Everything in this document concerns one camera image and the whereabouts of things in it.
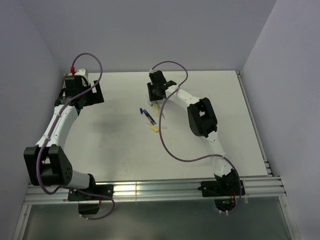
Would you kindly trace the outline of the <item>yellow highlighter pen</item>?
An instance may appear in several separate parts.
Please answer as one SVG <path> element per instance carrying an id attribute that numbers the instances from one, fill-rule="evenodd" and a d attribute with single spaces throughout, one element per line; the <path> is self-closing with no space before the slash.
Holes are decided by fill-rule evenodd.
<path id="1" fill-rule="evenodd" d="M 157 118 L 159 118 L 159 117 L 160 117 L 160 111 L 161 111 L 160 105 L 159 105 L 157 102 L 155 102 L 155 103 L 153 104 L 153 107 L 154 107 L 154 111 L 155 111 L 155 116 L 156 116 Z"/>

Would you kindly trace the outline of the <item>yellow highlighter cap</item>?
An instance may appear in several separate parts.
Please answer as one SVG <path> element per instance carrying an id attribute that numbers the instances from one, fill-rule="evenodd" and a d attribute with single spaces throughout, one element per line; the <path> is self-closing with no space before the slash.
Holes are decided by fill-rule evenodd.
<path id="1" fill-rule="evenodd" d="M 151 129 L 155 132 L 155 133 L 158 133 L 160 130 L 159 128 L 156 126 L 156 125 L 152 125 L 151 126 Z"/>

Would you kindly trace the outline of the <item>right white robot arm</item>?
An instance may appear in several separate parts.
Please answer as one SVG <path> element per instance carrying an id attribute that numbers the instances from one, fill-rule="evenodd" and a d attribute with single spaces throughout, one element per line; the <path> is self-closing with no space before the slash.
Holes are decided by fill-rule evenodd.
<path id="1" fill-rule="evenodd" d="M 191 132 L 208 143 L 212 154 L 207 154 L 194 159 L 182 159 L 175 156 L 167 148 L 162 132 L 159 133 L 160 141 L 165 151 L 175 160 L 192 163 L 204 159 L 213 160 L 214 178 L 213 186 L 203 187 L 214 197 L 243 196 L 245 193 L 243 182 L 233 163 L 226 157 L 226 153 L 218 137 L 218 119 L 207 97 L 199 98 L 176 86 L 174 81 L 166 83 L 147 83 L 148 96 L 151 102 L 163 100 L 159 112 L 158 125 L 162 125 L 162 115 L 165 104 L 171 101 L 182 107 L 187 112 L 188 124 Z"/>

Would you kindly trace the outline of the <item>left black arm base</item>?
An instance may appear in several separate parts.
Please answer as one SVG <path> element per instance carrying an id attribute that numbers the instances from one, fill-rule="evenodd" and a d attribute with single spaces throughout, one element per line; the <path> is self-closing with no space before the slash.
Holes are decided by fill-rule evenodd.
<path id="1" fill-rule="evenodd" d="M 78 213 L 82 218 L 91 221 L 101 220 L 108 217 L 115 209 L 113 193 L 113 184 L 98 184 L 92 189 L 69 189 L 67 201 L 78 202 Z M 105 215 L 97 216 L 101 210 L 102 201 L 111 201 L 112 206 Z"/>

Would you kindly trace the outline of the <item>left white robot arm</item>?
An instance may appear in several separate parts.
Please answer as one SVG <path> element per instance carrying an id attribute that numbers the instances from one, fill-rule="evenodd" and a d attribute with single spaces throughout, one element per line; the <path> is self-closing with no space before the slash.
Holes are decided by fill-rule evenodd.
<path id="1" fill-rule="evenodd" d="M 64 152 L 71 127 L 84 107 L 104 102 L 100 84 L 93 82 L 93 92 L 84 69 L 64 77 L 64 87 L 54 103 L 51 121 L 33 147 L 26 147 L 23 153 L 29 179 L 32 185 L 62 186 L 79 189 L 86 200 L 96 197 L 98 188 L 92 174 L 73 169 Z"/>

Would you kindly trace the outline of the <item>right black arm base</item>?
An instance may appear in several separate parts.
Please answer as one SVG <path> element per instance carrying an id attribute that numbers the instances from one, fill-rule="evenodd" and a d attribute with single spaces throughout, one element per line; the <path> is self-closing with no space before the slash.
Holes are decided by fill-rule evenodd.
<path id="1" fill-rule="evenodd" d="M 213 198 L 218 212 L 225 215 L 234 210 L 241 197 L 246 194 L 242 180 L 202 181 L 197 190 L 203 198 Z"/>

